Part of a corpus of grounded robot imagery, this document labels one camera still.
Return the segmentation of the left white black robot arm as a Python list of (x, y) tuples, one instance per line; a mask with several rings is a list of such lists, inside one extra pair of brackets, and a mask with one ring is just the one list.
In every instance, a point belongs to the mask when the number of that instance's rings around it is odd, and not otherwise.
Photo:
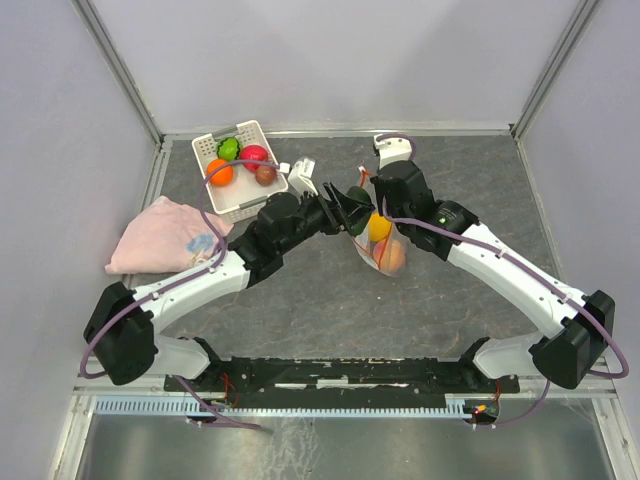
[(188, 379), (209, 390), (221, 378), (215, 352), (202, 339), (177, 339), (162, 332), (187, 313), (225, 295), (248, 289), (284, 265), (286, 253), (317, 233), (355, 233), (374, 205), (352, 186), (340, 192), (325, 183), (324, 195), (271, 196), (245, 231), (221, 256), (154, 284), (134, 289), (116, 282), (104, 289), (83, 332), (95, 356), (117, 386), (145, 374)]

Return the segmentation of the peach toy fruit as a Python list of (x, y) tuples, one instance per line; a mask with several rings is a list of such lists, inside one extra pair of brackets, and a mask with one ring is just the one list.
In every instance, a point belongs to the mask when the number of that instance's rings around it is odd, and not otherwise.
[(405, 265), (406, 249), (399, 240), (383, 240), (375, 245), (373, 258), (381, 273), (395, 275)]

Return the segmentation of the dark green toy avocado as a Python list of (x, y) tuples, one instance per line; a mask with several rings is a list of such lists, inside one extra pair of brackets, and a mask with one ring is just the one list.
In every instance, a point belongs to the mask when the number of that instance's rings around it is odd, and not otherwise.
[(347, 198), (345, 210), (349, 220), (349, 234), (352, 237), (357, 237), (367, 226), (375, 206), (369, 193), (357, 185), (348, 189)]

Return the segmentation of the clear orange zip top bag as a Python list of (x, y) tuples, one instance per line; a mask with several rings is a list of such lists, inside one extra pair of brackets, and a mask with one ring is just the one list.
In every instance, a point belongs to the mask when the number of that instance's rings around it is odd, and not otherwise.
[(362, 231), (352, 239), (364, 262), (388, 277), (398, 277), (406, 267), (407, 242), (396, 226), (379, 211), (370, 179), (374, 176), (363, 165), (358, 167), (356, 186), (364, 190), (374, 204), (374, 211)]

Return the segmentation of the yellow toy lemon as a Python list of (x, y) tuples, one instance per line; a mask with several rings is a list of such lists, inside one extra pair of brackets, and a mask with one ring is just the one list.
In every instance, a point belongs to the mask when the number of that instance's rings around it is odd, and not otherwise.
[(392, 223), (378, 212), (374, 212), (368, 222), (369, 241), (378, 243), (385, 240), (391, 229)]

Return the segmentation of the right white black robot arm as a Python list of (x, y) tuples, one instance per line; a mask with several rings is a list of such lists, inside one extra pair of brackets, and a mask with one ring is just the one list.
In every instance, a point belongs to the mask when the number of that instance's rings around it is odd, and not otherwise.
[(481, 391), (507, 375), (540, 373), (575, 389), (610, 346), (615, 302), (585, 294), (526, 260), (454, 201), (437, 201), (410, 160), (384, 163), (372, 177), (382, 214), (418, 249), (475, 276), (522, 312), (532, 334), (488, 339), (458, 368), (467, 389)]

